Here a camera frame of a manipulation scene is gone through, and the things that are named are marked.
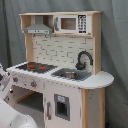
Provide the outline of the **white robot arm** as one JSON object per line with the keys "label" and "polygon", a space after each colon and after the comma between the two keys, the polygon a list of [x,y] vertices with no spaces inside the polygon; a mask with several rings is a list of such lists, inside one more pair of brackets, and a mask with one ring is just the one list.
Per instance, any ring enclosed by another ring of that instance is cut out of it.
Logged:
{"label": "white robot arm", "polygon": [[0,128],[38,128],[34,119],[12,108],[6,101],[12,80],[0,63]]}

